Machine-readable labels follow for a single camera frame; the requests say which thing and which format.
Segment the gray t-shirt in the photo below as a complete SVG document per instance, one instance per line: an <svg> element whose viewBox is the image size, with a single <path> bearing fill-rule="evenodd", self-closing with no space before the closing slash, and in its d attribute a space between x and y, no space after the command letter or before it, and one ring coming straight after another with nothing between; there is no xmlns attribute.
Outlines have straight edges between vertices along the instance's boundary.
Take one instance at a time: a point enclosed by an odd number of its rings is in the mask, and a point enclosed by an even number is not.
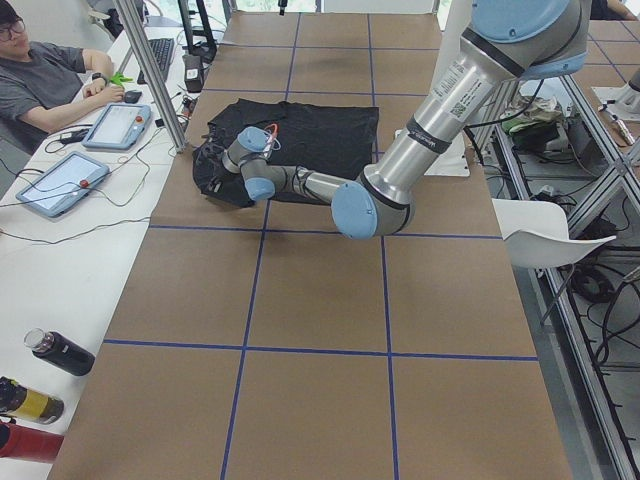
<svg viewBox="0 0 640 480"><path fill-rule="evenodd" d="M82 87L82 49L31 42L30 62L0 58L0 137L32 154L47 133L18 119L32 108L65 105Z"/></svg>

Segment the wristwatch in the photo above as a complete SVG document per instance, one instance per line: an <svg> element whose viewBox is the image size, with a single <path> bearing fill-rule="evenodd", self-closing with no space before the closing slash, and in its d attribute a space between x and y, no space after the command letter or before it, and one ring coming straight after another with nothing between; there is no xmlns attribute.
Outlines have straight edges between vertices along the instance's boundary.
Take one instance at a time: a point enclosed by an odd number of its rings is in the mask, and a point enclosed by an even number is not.
<svg viewBox="0 0 640 480"><path fill-rule="evenodd" d="M97 79L99 79L99 78L101 78L101 79L103 79L103 80L104 80L104 86L105 86L105 87L106 87L107 85L109 85L109 79L108 79L105 75L103 75L102 73L100 73L100 72L96 72L96 73L94 73L93 75L91 75L91 80L97 80Z"/></svg>

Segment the aluminum pole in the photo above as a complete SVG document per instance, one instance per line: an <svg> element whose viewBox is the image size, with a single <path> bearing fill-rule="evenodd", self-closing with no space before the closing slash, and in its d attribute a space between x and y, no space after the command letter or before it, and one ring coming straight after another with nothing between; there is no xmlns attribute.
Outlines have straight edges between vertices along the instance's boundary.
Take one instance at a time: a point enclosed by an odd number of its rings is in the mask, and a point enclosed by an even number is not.
<svg viewBox="0 0 640 480"><path fill-rule="evenodd" d="M160 115L169 131L173 145L176 151L181 153L185 149L187 141L182 131L182 126L178 122L178 117L171 103L167 87L164 84L160 68L144 34L138 11L133 4L133 0L115 0L115 5L120 15L120 21L129 37L133 54L138 59L138 64L144 72L144 77L151 89L151 95L160 110Z"/></svg>

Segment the label sticker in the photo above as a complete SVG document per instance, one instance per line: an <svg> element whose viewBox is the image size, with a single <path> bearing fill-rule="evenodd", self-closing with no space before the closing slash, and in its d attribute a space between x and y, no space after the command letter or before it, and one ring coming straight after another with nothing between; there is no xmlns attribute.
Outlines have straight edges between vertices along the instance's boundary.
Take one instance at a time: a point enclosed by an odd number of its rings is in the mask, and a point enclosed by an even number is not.
<svg viewBox="0 0 640 480"><path fill-rule="evenodd" d="M454 61L432 94L442 103L446 112L464 122L482 105L492 90L492 84Z"/></svg>

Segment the computer mouse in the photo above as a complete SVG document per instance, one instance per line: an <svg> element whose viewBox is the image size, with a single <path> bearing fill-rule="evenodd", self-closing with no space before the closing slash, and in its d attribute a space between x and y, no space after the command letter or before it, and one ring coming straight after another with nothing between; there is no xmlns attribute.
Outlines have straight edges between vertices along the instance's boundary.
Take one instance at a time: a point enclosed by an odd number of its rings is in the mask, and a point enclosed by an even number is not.
<svg viewBox="0 0 640 480"><path fill-rule="evenodd" d="M140 90L127 90L124 92L124 103L138 103L142 92Z"/></svg>

